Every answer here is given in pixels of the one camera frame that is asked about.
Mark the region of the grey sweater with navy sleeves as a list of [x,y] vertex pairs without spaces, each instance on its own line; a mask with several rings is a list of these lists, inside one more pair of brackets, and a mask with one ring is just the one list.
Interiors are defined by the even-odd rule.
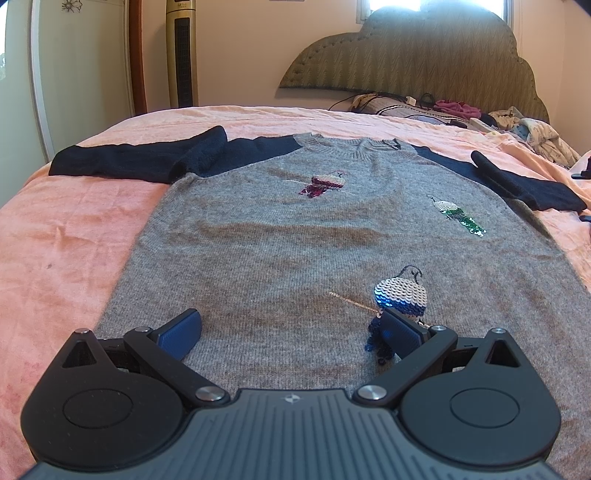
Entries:
[[204,319],[188,365],[228,390],[352,389],[375,287],[416,271],[424,320],[506,327],[562,413],[552,465],[590,475],[590,295],[526,197],[469,163],[397,139],[228,140],[221,127],[145,145],[71,147],[51,173],[167,191],[99,320],[102,335]]

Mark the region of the pile of patterned clothes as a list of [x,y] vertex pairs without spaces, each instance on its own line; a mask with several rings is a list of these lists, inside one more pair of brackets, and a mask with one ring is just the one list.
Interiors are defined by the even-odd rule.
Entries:
[[580,154],[554,127],[543,120],[524,116],[515,106],[482,113],[478,120],[494,131],[512,134],[536,154],[566,169],[580,159]]

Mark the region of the magenta garment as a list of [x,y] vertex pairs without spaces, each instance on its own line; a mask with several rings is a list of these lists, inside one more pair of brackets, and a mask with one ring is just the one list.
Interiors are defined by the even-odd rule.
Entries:
[[445,114],[455,115],[464,119],[480,119],[482,116],[482,111],[479,108],[473,107],[465,102],[438,100],[434,104],[434,109]]

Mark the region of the pink bed sheet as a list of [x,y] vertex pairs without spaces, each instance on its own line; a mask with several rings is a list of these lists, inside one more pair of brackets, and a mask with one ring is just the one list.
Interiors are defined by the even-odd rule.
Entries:
[[[230,138],[315,133],[400,138],[468,160],[481,151],[498,167],[555,180],[588,199],[590,185],[507,134],[489,136],[420,121],[297,107],[206,106],[133,117],[87,146],[176,141],[220,125]],[[35,172],[1,210],[1,475],[33,464],[20,413],[69,334],[94,326],[135,239],[164,194],[161,184]]]

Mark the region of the olive upholstered headboard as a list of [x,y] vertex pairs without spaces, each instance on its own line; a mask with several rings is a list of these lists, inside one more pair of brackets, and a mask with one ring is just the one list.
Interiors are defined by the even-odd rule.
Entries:
[[384,8],[358,32],[322,38],[291,62],[283,89],[386,93],[465,102],[488,113],[515,106],[549,119],[509,25],[487,10]]

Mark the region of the window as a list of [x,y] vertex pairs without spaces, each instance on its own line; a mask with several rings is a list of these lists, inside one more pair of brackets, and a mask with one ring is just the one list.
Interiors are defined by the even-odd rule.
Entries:
[[370,15],[384,8],[419,12],[430,7],[449,7],[456,4],[487,10],[509,25],[513,22],[514,2],[511,0],[359,0],[356,2],[356,23],[363,24]]

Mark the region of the white wardrobe door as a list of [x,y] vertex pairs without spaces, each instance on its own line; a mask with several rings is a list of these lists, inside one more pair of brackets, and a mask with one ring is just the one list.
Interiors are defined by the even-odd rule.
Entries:
[[1,201],[134,113],[125,1],[1,4]]

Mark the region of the gold tower fan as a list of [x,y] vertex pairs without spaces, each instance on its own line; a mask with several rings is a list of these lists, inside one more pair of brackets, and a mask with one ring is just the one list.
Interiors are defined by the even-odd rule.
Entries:
[[197,2],[166,2],[166,58],[170,106],[197,106]]

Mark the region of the brown wooden door frame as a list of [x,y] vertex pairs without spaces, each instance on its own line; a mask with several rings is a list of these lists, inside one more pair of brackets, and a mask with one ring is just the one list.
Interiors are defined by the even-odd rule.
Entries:
[[142,1],[128,1],[128,50],[134,113],[147,112],[143,70]]

